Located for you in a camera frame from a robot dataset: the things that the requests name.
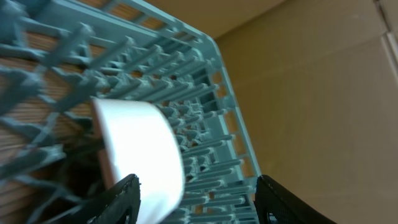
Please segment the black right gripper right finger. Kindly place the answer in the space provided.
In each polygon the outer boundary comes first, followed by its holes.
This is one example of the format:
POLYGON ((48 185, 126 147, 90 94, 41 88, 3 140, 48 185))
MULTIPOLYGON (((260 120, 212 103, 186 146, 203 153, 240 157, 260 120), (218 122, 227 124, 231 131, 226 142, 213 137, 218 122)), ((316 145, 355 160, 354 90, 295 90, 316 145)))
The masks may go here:
POLYGON ((257 178, 254 204, 260 224, 336 224, 268 175, 257 178))

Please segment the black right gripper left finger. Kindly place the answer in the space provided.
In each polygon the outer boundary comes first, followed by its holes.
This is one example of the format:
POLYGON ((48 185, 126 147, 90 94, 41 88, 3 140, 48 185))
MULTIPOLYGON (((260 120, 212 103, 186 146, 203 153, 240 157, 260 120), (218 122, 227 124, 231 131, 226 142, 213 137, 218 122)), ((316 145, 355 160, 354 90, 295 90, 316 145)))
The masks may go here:
POLYGON ((139 178, 129 174, 67 218, 69 224, 135 224, 141 204, 139 178))

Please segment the white paper cup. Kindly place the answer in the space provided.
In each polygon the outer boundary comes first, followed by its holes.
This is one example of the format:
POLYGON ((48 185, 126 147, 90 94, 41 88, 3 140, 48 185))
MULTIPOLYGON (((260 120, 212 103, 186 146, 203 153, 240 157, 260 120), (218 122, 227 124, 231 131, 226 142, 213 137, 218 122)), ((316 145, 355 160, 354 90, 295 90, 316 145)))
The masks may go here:
POLYGON ((94 132, 104 141, 98 155, 105 186, 136 175, 141 191, 137 222, 164 221, 179 206, 185 188, 182 153, 168 120, 142 101, 94 99, 91 106, 94 132))

